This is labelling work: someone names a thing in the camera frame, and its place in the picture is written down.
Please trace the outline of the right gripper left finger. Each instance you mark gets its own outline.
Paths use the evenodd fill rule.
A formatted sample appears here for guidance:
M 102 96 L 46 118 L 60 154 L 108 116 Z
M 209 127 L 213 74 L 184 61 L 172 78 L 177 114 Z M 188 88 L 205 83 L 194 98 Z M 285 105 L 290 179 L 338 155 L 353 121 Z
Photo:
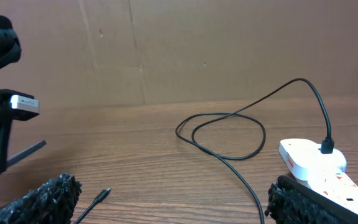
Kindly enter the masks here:
M 64 172 L 0 208 L 0 224 L 70 223 L 81 186 L 75 176 Z

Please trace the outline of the blue Galaxy smartphone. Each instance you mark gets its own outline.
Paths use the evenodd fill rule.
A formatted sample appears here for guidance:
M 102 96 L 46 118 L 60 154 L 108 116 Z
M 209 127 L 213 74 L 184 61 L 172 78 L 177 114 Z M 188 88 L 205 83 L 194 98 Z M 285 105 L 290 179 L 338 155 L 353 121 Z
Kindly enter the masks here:
M 43 141 L 38 142 L 37 144 L 34 144 L 33 146 L 29 147 L 28 149 L 25 149 L 25 150 L 17 153 L 16 155 L 12 156 L 11 158 L 9 158 L 7 160 L 7 167 L 11 167 L 11 166 L 17 164 L 21 160 L 25 159 L 26 157 L 30 156 L 34 152 L 36 152 L 39 149 L 41 149 L 42 147 L 44 147 L 46 144 L 47 144 L 46 141 L 43 140 Z

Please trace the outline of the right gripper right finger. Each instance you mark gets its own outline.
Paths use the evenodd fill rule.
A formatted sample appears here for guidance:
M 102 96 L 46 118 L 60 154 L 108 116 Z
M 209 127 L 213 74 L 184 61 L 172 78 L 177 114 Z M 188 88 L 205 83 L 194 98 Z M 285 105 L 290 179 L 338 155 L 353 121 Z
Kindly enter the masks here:
M 358 214 L 285 175 L 269 188 L 264 214 L 277 224 L 358 224 Z

